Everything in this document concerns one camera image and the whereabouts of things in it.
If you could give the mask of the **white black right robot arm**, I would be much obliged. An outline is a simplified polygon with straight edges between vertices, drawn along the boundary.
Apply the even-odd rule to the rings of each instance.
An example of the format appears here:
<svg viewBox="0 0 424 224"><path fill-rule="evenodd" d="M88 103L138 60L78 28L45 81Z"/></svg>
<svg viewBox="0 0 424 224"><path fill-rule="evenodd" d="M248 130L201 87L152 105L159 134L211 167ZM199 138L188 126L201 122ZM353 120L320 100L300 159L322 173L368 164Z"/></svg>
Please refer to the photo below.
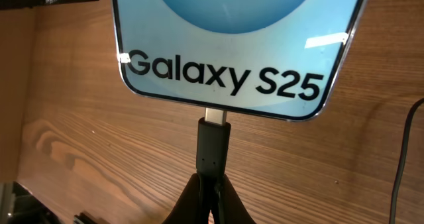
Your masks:
<svg viewBox="0 0 424 224"><path fill-rule="evenodd" d="M165 224L204 224L213 216L215 223L254 223L227 176L214 179L193 174ZM57 215L33 196L19 197L4 223L59 223Z"/></svg>

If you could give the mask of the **blue screen Galaxy smartphone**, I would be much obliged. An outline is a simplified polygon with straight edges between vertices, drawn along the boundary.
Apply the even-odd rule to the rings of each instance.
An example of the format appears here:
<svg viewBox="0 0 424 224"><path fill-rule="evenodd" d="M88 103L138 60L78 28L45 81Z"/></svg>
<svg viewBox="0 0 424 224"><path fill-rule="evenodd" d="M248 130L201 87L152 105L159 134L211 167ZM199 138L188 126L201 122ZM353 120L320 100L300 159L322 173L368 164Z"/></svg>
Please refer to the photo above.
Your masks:
<svg viewBox="0 0 424 224"><path fill-rule="evenodd" d="M287 121L320 114L368 0L112 0L124 84Z"/></svg>

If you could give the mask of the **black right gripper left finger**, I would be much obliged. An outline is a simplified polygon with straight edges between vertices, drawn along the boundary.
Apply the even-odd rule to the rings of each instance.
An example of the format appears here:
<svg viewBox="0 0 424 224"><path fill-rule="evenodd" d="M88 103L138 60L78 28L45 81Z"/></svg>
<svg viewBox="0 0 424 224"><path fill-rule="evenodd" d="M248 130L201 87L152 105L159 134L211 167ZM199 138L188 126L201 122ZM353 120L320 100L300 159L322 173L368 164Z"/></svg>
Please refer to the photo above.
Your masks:
<svg viewBox="0 0 424 224"><path fill-rule="evenodd" d="M193 174L163 224L201 224L199 204L200 179Z"/></svg>

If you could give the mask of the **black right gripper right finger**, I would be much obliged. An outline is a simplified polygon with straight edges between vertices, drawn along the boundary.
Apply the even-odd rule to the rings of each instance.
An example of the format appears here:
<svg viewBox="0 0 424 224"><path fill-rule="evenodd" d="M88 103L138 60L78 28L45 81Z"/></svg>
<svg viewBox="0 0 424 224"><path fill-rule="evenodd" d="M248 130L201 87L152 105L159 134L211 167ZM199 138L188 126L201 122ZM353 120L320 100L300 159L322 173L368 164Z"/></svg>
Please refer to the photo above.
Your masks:
<svg viewBox="0 0 424 224"><path fill-rule="evenodd" d="M223 176L217 191L216 222L220 224L255 224L228 176Z"/></svg>

